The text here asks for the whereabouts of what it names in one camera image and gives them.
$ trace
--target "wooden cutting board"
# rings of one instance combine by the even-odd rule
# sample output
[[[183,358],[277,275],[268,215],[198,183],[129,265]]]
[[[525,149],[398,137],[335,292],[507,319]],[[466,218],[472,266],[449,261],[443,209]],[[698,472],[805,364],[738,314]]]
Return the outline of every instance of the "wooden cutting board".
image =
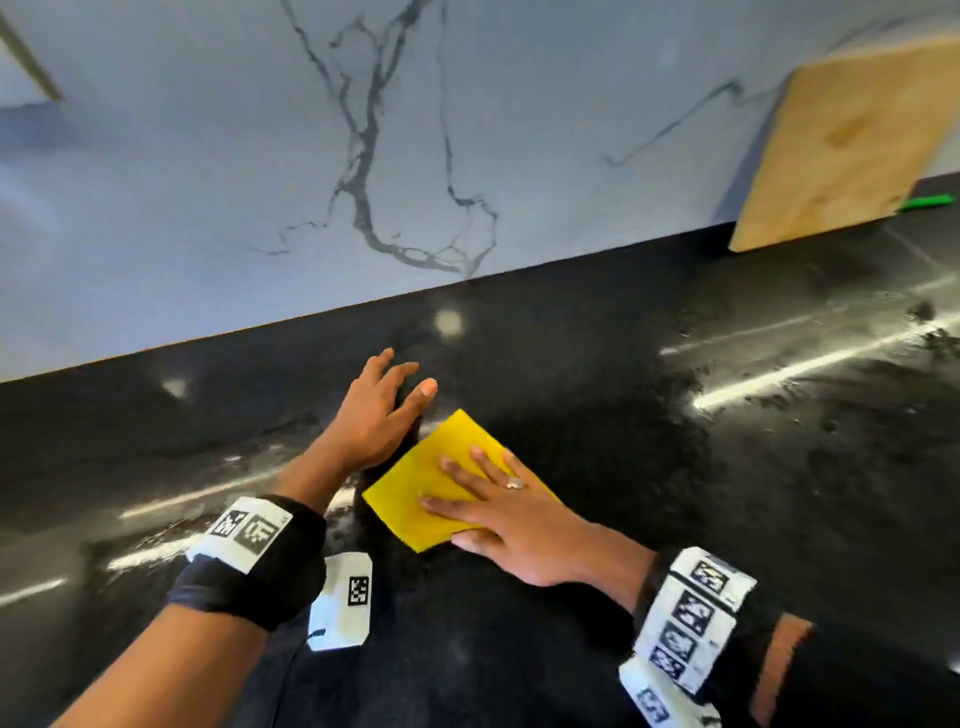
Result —
[[[892,215],[960,112],[960,35],[830,56],[797,69],[732,251]]]

